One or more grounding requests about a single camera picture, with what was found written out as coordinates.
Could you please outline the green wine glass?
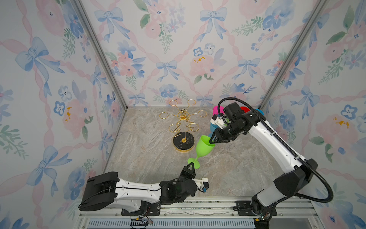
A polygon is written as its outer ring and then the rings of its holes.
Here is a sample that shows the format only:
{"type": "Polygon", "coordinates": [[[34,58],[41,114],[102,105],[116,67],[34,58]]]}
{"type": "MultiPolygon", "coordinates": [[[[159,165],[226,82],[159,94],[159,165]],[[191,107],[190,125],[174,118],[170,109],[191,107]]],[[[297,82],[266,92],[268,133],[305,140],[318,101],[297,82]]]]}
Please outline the green wine glass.
{"type": "Polygon", "coordinates": [[[210,139],[209,136],[202,135],[196,145],[196,158],[189,158],[187,160],[188,164],[193,164],[195,169],[200,168],[198,159],[210,154],[215,147],[215,144],[210,143],[210,139]]]}

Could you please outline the pink wine glass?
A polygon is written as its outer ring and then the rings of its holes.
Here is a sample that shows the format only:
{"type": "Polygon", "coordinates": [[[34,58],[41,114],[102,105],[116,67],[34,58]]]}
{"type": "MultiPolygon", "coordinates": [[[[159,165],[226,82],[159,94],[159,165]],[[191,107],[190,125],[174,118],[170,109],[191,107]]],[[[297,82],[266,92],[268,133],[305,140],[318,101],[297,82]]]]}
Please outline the pink wine glass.
{"type": "Polygon", "coordinates": [[[225,112],[224,112],[224,107],[222,107],[222,106],[215,106],[214,108],[213,108],[213,111],[212,111],[212,114],[213,115],[220,115],[220,114],[224,114],[225,112]]]}

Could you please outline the red wine glass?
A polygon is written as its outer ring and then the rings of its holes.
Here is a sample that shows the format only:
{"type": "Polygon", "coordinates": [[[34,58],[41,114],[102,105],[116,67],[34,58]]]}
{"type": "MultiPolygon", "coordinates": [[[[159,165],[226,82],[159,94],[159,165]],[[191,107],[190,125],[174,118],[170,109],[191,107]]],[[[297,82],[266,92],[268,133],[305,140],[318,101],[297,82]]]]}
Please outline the red wine glass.
{"type": "Polygon", "coordinates": [[[241,106],[240,107],[242,111],[244,111],[245,113],[251,111],[249,108],[245,107],[245,106],[241,106]]]}

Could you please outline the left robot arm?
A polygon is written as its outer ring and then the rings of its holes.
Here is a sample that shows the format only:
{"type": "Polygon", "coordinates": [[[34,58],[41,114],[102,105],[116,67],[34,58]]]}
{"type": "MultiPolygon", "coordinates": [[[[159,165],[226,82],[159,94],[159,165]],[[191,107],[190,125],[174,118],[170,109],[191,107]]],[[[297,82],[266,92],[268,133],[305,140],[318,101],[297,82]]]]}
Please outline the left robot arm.
{"type": "Polygon", "coordinates": [[[149,206],[182,203],[196,192],[206,193],[208,179],[195,179],[194,164],[185,166],[178,178],[154,184],[134,183],[108,172],[87,180],[80,211],[98,211],[111,206],[129,213],[145,213],[149,206]]]}

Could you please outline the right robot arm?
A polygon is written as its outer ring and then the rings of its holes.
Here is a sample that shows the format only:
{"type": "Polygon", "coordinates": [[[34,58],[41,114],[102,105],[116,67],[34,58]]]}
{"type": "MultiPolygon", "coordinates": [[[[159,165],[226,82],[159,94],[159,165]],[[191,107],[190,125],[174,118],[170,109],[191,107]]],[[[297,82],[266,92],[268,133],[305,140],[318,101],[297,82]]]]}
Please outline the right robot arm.
{"type": "Polygon", "coordinates": [[[216,129],[210,143],[229,143],[239,135],[250,134],[265,147],[283,172],[266,189],[252,197],[248,208],[238,207],[238,211],[250,210],[257,216],[271,214],[277,203],[295,196],[312,179],[313,173],[308,167],[316,169],[317,163],[301,155],[293,155],[291,147],[277,139],[277,133],[259,110],[245,112],[237,103],[232,103],[223,112],[216,110],[211,124],[216,129]]]}

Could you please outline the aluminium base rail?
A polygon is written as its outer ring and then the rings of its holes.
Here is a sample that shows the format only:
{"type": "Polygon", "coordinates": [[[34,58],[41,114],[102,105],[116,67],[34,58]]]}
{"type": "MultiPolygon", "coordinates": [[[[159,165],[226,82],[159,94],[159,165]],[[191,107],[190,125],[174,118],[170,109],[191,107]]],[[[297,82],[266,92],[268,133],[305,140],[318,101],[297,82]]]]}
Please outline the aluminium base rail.
{"type": "Polygon", "coordinates": [[[248,213],[240,216],[233,207],[245,197],[193,197],[183,203],[164,205],[160,215],[148,213],[137,220],[122,216],[117,208],[80,214],[76,229],[322,229],[324,228],[309,200],[290,198],[279,203],[269,222],[257,221],[248,213]]]}

